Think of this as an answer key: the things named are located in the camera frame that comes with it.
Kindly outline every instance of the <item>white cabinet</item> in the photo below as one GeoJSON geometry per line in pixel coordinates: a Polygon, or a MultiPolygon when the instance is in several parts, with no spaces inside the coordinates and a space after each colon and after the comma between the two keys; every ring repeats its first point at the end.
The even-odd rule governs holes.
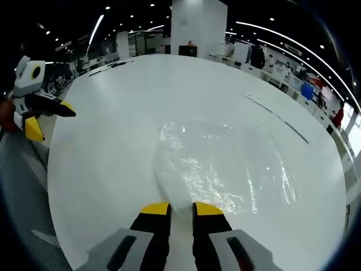
{"type": "Polygon", "coordinates": [[[316,104],[311,101],[311,100],[307,100],[305,97],[303,97],[302,95],[299,95],[297,98],[297,102],[302,105],[304,108],[307,109],[307,111],[309,111],[309,113],[311,115],[314,114],[315,110],[316,110],[316,104]]]}
{"type": "Polygon", "coordinates": [[[326,129],[330,125],[331,120],[328,118],[328,116],[319,108],[316,107],[316,110],[314,112],[314,117],[324,126],[326,129]]]}

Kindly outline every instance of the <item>white table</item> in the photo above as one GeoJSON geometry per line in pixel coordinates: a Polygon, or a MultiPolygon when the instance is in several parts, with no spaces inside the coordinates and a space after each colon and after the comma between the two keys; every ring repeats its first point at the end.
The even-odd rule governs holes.
{"type": "MultiPolygon", "coordinates": [[[[196,117],[217,124],[267,126],[293,167],[299,198],[279,204],[274,199],[284,195],[260,190],[256,180],[253,200],[258,212],[248,208],[226,217],[233,229],[243,229],[268,248],[283,270],[323,266],[343,235],[346,195],[337,149],[318,121],[275,87],[226,65],[174,55],[133,60],[77,78],[66,97],[77,116],[56,121],[49,204],[70,265],[78,268],[87,261],[87,251],[119,228],[130,227],[143,206],[162,200],[153,170],[160,127],[165,120],[196,117]],[[241,94],[279,115],[309,144],[241,94]]],[[[245,180],[239,185],[250,189],[245,180]]],[[[187,264],[191,258],[178,261],[187,264]]],[[[186,270],[183,267],[168,270],[186,270]]]]}

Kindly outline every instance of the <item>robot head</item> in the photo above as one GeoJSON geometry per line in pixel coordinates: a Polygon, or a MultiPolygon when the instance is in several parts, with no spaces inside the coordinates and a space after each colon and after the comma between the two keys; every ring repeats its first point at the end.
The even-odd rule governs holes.
{"type": "Polygon", "coordinates": [[[17,98],[33,93],[41,88],[45,74],[45,61],[30,61],[24,56],[16,68],[13,95],[17,98]]]}

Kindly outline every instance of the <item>window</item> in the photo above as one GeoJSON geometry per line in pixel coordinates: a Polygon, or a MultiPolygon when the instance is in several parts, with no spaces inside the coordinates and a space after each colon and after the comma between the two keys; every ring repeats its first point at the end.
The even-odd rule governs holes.
{"type": "Polygon", "coordinates": [[[349,142],[356,157],[361,150],[361,115],[356,117],[355,124],[351,128],[349,142]]]}

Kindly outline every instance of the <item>red shirt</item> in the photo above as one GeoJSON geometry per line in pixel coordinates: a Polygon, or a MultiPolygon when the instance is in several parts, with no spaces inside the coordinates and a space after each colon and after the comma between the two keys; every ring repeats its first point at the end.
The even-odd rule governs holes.
{"type": "Polygon", "coordinates": [[[8,132],[17,130],[17,126],[14,123],[14,106],[12,105],[12,100],[0,103],[0,126],[8,132]]]}
{"type": "Polygon", "coordinates": [[[344,118],[344,109],[340,108],[340,110],[338,110],[336,116],[333,118],[332,122],[338,128],[341,126],[341,121],[343,118],[344,118]]]}

